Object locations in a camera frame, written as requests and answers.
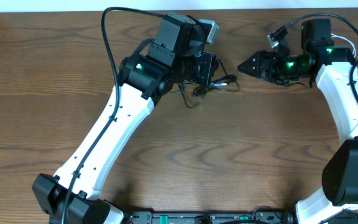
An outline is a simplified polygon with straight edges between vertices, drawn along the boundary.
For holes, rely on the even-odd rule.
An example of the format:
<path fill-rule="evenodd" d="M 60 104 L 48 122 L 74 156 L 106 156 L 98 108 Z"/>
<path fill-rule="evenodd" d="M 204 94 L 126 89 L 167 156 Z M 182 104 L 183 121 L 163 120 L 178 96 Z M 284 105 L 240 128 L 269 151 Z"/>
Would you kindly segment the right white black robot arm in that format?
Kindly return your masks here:
<path fill-rule="evenodd" d="M 323 93 L 336 124 L 340 146 L 323 169 L 321 187 L 280 215 L 280 223 L 358 223 L 358 56 L 335 46 L 331 18 L 315 13 L 298 19 L 301 54 L 290 53 L 283 26 L 267 37 L 271 51 L 258 51 L 237 68 L 278 86 L 308 78 Z"/>

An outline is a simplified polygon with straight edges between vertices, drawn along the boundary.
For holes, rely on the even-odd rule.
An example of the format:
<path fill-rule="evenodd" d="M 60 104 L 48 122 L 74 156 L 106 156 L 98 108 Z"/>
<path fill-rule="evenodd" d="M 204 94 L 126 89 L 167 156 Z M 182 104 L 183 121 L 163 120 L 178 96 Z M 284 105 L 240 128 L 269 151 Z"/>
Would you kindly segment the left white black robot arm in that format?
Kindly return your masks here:
<path fill-rule="evenodd" d="M 214 42 L 217 23 L 176 12 L 160 20 L 155 38 L 112 66 L 111 96 L 78 149 L 53 175 L 34 181 L 32 190 L 50 223 L 121 223 L 124 212 L 100 195 L 129 138 L 174 85 L 210 86 L 219 64 L 204 47 Z"/>

